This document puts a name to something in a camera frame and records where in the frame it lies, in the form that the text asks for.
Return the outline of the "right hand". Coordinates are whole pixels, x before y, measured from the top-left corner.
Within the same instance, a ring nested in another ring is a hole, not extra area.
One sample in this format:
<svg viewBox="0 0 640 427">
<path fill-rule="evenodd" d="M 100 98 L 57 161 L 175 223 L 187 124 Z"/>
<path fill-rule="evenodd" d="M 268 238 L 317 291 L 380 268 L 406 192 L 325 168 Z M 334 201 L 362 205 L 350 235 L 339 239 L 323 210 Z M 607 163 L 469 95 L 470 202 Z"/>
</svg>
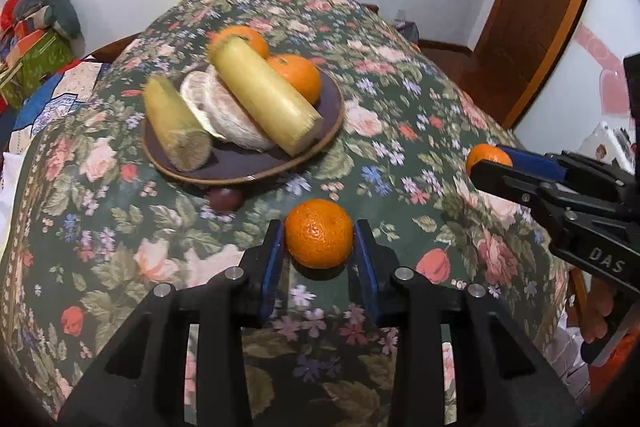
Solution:
<svg viewBox="0 0 640 427">
<path fill-rule="evenodd" d="M 607 281 L 591 277 L 591 286 L 587 295 L 586 309 L 582 312 L 580 331 L 586 343 L 602 339 L 608 333 L 605 319 L 614 307 L 615 288 Z"/>
</svg>

